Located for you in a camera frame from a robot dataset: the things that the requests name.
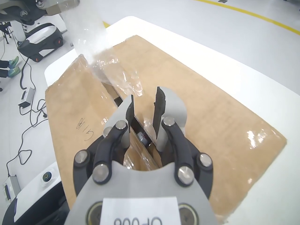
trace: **white label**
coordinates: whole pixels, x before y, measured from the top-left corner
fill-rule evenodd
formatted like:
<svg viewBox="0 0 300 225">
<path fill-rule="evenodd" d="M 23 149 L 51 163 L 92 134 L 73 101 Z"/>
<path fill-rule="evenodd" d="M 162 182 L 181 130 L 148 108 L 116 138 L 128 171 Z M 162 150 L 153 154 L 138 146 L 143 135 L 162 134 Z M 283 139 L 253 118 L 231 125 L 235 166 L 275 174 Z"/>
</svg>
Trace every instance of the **white label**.
<svg viewBox="0 0 300 225">
<path fill-rule="evenodd" d="M 176 197 L 104 198 L 100 225 L 181 225 Z"/>
</svg>

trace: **black cable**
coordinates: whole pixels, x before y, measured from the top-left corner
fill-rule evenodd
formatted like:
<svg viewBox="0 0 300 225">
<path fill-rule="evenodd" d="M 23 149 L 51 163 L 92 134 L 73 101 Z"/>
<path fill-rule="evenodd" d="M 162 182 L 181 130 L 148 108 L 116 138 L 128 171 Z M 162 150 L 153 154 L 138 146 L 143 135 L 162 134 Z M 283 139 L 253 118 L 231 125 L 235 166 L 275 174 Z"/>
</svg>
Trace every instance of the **black cable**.
<svg viewBox="0 0 300 225">
<path fill-rule="evenodd" d="M 22 70 L 21 70 L 20 88 L 21 88 L 22 90 L 25 90 L 25 89 L 26 89 L 26 88 L 24 88 L 24 87 L 22 86 L 22 81 L 23 81 L 23 77 L 24 77 L 24 68 L 25 68 L 26 64 L 28 64 L 28 60 L 29 60 L 29 58 L 27 58 L 27 60 L 25 61 L 25 64 L 24 64 L 23 67 L 22 67 Z"/>
<path fill-rule="evenodd" d="M 4 42 L 4 34 L 2 33 L 2 35 L 3 35 L 3 46 L 4 46 L 4 52 L 3 52 L 3 55 L 2 55 L 2 57 L 0 58 L 0 61 L 2 60 L 2 58 L 3 58 L 4 54 L 5 54 L 5 42 Z"/>
<path fill-rule="evenodd" d="M 8 174 L 8 177 L 10 177 L 9 169 L 8 169 L 8 163 L 10 163 L 11 161 L 13 161 L 13 160 L 16 159 L 17 157 L 19 157 L 20 164 L 21 164 L 21 165 L 25 165 L 26 162 L 29 160 L 30 156 L 32 155 L 32 150 L 31 150 L 31 149 L 21 150 L 21 148 L 22 148 L 22 146 L 23 146 L 23 143 L 24 143 L 24 139 L 23 139 L 24 133 L 25 133 L 26 131 L 28 131 L 30 128 L 34 128 L 34 127 L 38 126 L 40 123 L 42 123 L 42 122 L 44 122 L 44 121 L 46 121 L 46 120 L 48 120 L 48 119 L 45 119 L 45 120 L 39 122 L 39 123 L 36 124 L 35 126 L 30 126 L 29 128 L 27 128 L 27 129 L 22 133 L 22 136 L 21 136 L 22 142 L 21 142 L 21 146 L 20 146 L 20 148 L 19 148 L 19 150 L 18 150 L 18 154 L 16 155 L 15 158 L 11 159 L 10 161 L 8 161 L 8 162 L 6 163 L 6 168 L 7 168 L 7 174 Z M 29 156 L 27 157 L 27 159 L 26 159 L 25 162 L 22 162 L 20 154 L 21 154 L 22 152 L 28 152 L 28 151 L 30 152 Z"/>
<path fill-rule="evenodd" d="M 16 40 L 15 40 L 15 37 L 14 37 L 12 31 L 11 31 L 10 29 L 8 29 L 8 30 L 11 32 L 11 34 L 12 34 L 12 36 L 13 36 L 13 39 L 14 39 L 14 42 L 15 42 L 15 45 L 16 45 L 16 47 L 17 47 L 17 49 L 18 49 Z M 38 101 L 38 103 L 37 103 L 37 111 L 35 111 L 35 110 L 32 109 L 33 99 L 34 99 L 34 95 L 35 95 L 35 91 L 36 91 L 36 86 L 35 86 L 35 84 L 33 83 L 32 77 L 31 77 L 32 67 L 31 67 L 31 65 L 28 63 L 29 58 L 27 58 L 27 60 L 25 61 L 25 59 L 23 58 L 23 56 L 21 55 L 20 52 L 19 52 L 19 55 L 22 57 L 23 61 L 25 62 L 24 66 L 22 67 L 22 74 L 21 74 L 21 79 L 20 79 L 20 87 L 21 87 L 21 89 L 23 89 L 23 90 L 26 89 L 26 88 L 23 88 L 23 86 L 22 86 L 22 80 L 23 80 L 23 75 L 24 75 L 24 74 L 23 74 L 23 71 L 24 71 L 24 68 L 25 68 L 26 64 L 28 64 L 29 67 L 30 67 L 30 81 L 31 81 L 31 83 L 32 83 L 33 86 L 34 86 L 34 92 L 33 92 L 33 96 L 32 96 L 32 101 L 31 101 L 31 108 L 30 108 L 30 111 L 28 111 L 28 112 L 22 114 L 22 113 L 21 113 L 21 107 L 19 107 L 19 111 L 20 111 L 20 114 L 21 114 L 21 115 L 26 115 L 26 114 L 30 113 L 29 117 L 30 117 L 30 124 L 31 124 L 31 126 L 30 126 L 29 128 L 27 128 L 27 129 L 22 133 L 22 136 L 21 136 L 22 142 L 21 142 L 21 146 L 20 146 L 20 148 L 19 148 L 19 150 L 18 150 L 18 154 L 17 154 L 13 159 L 11 159 L 10 161 L 8 161 L 8 162 L 6 163 L 6 168 L 7 168 L 7 174 L 8 174 L 8 177 L 10 177 L 9 169 L 8 169 L 8 163 L 10 163 L 11 161 L 15 160 L 17 157 L 19 157 L 20 164 L 21 164 L 21 165 L 24 165 L 24 164 L 26 164 L 26 162 L 29 160 L 29 158 L 30 158 L 31 155 L 32 155 L 32 150 L 31 150 L 31 149 L 21 150 L 21 148 L 22 148 L 22 146 L 23 146 L 23 142 L 24 142 L 24 139 L 23 139 L 24 133 L 25 133 L 26 131 L 28 131 L 30 128 L 34 128 L 34 127 L 38 126 L 40 123 L 42 123 L 42 122 L 48 120 L 48 119 L 44 119 L 43 121 L 38 122 L 38 118 L 39 118 L 39 116 L 40 116 L 41 113 L 43 113 L 43 117 L 44 117 L 44 118 L 47 117 L 47 114 L 43 111 L 43 109 L 46 108 L 46 101 L 45 101 L 44 99 L 40 99 L 40 100 Z M 44 104 L 42 105 L 42 107 L 39 108 L 39 105 L 40 105 L 40 102 L 41 102 L 41 101 L 45 101 L 45 102 L 44 102 Z M 31 121 L 31 112 L 38 113 L 36 122 L 35 122 L 34 124 L 32 124 L 32 121 Z M 23 162 L 23 163 L 22 163 L 21 157 L 20 157 L 20 154 L 21 154 L 22 152 L 30 152 L 30 154 L 29 154 L 29 156 L 27 157 L 26 161 Z"/>
<path fill-rule="evenodd" d="M 14 39 L 14 42 L 15 42 L 15 45 L 16 45 L 16 47 L 17 47 L 17 49 L 18 49 L 18 45 L 17 45 L 17 43 L 16 43 L 16 40 L 15 40 L 14 35 L 13 35 L 13 33 L 12 33 L 12 31 L 11 31 L 10 29 L 9 29 L 9 31 L 11 32 L 11 34 L 12 34 L 12 36 L 13 36 L 13 39 Z M 43 111 L 43 109 L 44 109 L 45 107 L 42 108 L 41 111 L 39 112 L 39 114 L 37 115 L 36 123 L 35 123 L 35 124 L 32 123 L 32 121 L 31 121 L 31 112 L 34 111 L 34 110 L 32 109 L 32 105 L 33 105 L 33 99 L 34 99 L 34 96 L 35 96 L 36 86 L 35 86 L 35 84 L 33 83 L 32 78 L 31 78 L 32 67 L 31 67 L 31 65 L 28 63 L 28 59 L 29 59 L 29 58 L 27 58 L 27 60 L 25 61 L 25 59 L 23 58 L 23 56 L 21 55 L 20 52 L 19 52 L 19 55 L 22 57 L 23 61 L 25 62 L 24 66 L 23 66 L 23 68 L 22 68 L 22 72 L 23 72 L 24 67 L 25 67 L 26 64 L 28 64 L 29 67 L 30 67 L 30 81 L 31 81 L 31 83 L 32 83 L 33 86 L 34 86 L 34 91 L 33 91 L 33 96 L 32 96 L 32 101 L 31 101 L 31 107 L 30 107 L 30 110 L 29 110 L 27 113 L 29 113 L 29 120 L 30 120 L 31 126 L 34 126 L 34 125 L 38 122 L 38 117 L 40 116 L 41 113 L 43 113 L 43 117 L 44 117 L 44 118 L 47 117 L 47 114 Z M 21 75 L 21 79 L 20 79 L 20 87 L 21 87 L 21 89 L 24 90 L 24 88 L 22 87 L 22 79 L 23 79 L 23 76 Z"/>
</svg>

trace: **yellow floor line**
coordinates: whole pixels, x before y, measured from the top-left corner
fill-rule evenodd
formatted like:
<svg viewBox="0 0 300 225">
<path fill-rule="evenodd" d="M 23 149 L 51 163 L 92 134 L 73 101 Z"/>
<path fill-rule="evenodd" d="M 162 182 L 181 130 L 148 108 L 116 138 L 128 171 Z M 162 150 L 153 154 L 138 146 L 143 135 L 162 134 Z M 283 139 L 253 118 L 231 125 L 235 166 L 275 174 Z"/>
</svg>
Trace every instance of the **yellow floor line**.
<svg viewBox="0 0 300 225">
<path fill-rule="evenodd" d="M 105 21 L 102 21 L 102 22 L 103 22 L 105 28 L 108 28 L 110 26 L 110 24 L 106 23 Z"/>
<path fill-rule="evenodd" d="M 256 14 L 256 13 L 253 13 L 253 12 L 241 9 L 241 8 L 237 8 L 237 7 L 225 5 L 224 3 L 220 3 L 220 2 L 216 2 L 216 1 L 209 1 L 209 0 L 194 0 L 194 1 L 200 1 L 200 2 L 207 3 L 207 4 L 211 4 L 211 5 L 223 7 L 223 8 L 228 8 L 228 9 L 231 9 L 231 10 L 243 13 L 243 14 L 247 14 L 247 15 L 250 15 L 250 16 L 262 19 L 264 21 L 270 22 L 270 23 L 272 23 L 274 25 L 277 25 L 277 26 L 282 27 L 282 28 L 284 28 L 284 29 L 286 29 L 288 31 L 291 31 L 293 33 L 296 33 L 296 34 L 300 35 L 300 31 L 298 31 L 298 30 L 296 30 L 296 29 L 294 29 L 294 28 L 292 28 L 290 26 L 284 25 L 284 24 L 282 24 L 282 23 L 280 23 L 280 22 L 278 22 L 276 20 L 267 18 L 265 16 L 262 16 L 262 15 L 259 15 L 259 14 Z"/>
</svg>

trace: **power adapter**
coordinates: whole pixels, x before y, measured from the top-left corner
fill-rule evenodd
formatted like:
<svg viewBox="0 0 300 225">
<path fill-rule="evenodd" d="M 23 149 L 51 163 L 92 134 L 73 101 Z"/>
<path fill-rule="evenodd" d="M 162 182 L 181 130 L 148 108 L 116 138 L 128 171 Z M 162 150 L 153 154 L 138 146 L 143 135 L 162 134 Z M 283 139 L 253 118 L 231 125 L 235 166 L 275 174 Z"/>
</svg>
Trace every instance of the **power adapter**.
<svg viewBox="0 0 300 225">
<path fill-rule="evenodd" d="M 33 99 L 34 89 L 33 88 L 27 88 L 22 95 L 21 103 L 18 104 L 19 107 L 25 108 L 27 106 L 31 105 L 32 99 Z"/>
</svg>

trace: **green sneaker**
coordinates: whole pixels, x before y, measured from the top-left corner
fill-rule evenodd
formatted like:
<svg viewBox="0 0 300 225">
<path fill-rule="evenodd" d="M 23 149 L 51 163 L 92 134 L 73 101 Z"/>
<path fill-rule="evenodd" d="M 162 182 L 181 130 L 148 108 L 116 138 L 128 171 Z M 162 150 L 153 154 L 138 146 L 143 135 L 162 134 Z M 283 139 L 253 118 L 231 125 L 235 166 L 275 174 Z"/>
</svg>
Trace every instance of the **green sneaker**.
<svg viewBox="0 0 300 225">
<path fill-rule="evenodd" d="M 8 71 L 8 77 L 12 78 L 16 76 L 18 73 L 20 73 L 20 68 L 15 67 L 14 69 Z"/>
<path fill-rule="evenodd" d="M 9 62 L 9 66 L 8 66 L 8 67 L 9 67 L 10 69 L 15 68 L 15 66 L 16 66 L 17 63 L 18 63 L 18 61 L 19 61 L 19 57 L 16 56 L 16 58 L 15 58 L 14 60 L 8 61 L 8 62 Z"/>
</svg>

